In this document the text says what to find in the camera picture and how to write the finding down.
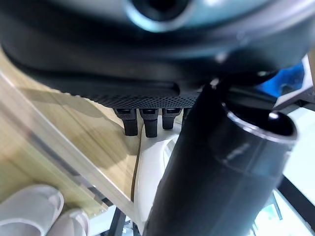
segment black tube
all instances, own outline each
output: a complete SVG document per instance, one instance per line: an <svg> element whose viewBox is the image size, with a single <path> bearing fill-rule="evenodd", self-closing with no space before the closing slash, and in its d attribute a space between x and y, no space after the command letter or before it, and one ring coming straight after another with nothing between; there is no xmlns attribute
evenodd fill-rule
<svg viewBox="0 0 315 236"><path fill-rule="evenodd" d="M219 101L206 86L172 152L144 236L244 236L297 138L284 114Z"/></svg>

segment glass panel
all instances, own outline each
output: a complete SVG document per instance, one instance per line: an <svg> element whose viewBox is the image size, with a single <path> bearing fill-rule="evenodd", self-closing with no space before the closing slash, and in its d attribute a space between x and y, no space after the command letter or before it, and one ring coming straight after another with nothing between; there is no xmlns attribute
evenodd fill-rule
<svg viewBox="0 0 315 236"><path fill-rule="evenodd" d="M278 192L260 211L248 236L313 236L307 223Z"/></svg>

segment wooden floor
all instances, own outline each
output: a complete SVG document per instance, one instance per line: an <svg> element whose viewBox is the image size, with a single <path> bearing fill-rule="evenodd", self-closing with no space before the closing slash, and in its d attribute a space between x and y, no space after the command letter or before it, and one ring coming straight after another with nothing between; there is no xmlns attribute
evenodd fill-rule
<svg viewBox="0 0 315 236"><path fill-rule="evenodd" d="M44 182L60 188L69 206L83 206L93 216L106 206L91 187L132 219L140 137L125 136L112 109L36 82L2 51L0 75L0 127L5 131L0 201L23 186ZM54 154L40 150L45 145Z"/></svg>

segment round hole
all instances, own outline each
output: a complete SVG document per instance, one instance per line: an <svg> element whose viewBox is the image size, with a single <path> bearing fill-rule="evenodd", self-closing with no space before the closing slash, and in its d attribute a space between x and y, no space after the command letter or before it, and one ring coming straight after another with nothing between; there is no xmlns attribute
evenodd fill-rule
<svg viewBox="0 0 315 236"><path fill-rule="evenodd" d="M154 21L170 21L179 16L189 0L132 0L135 8Z"/></svg>
<svg viewBox="0 0 315 236"><path fill-rule="evenodd" d="M171 10L176 6L176 2L176 0L148 0L149 6L160 12Z"/></svg>

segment black plastic tab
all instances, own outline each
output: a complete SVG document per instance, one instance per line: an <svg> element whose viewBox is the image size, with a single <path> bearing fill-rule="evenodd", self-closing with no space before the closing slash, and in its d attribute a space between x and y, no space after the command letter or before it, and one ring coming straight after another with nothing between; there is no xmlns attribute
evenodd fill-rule
<svg viewBox="0 0 315 236"><path fill-rule="evenodd" d="M138 122L136 109L114 109L118 118L123 120L125 135L137 136L138 135Z"/></svg>
<svg viewBox="0 0 315 236"><path fill-rule="evenodd" d="M146 128L146 136L155 138L158 135L158 109L139 109Z"/></svg>
<svg viewBox="0 0 315 236"><path fill-rule="evenodd" d="M182 119L182 127L185 123L185 120L189 114L189 112L191 111L191 108L184 108L184 112L183 112L183 119Z"/></svg>
<svg viewBox="0 0 315 236"><path fill-rule="evenodd" d="M163 129L172 129L174 119L182 112L181 108L162 109L162 126Z"/></svg>

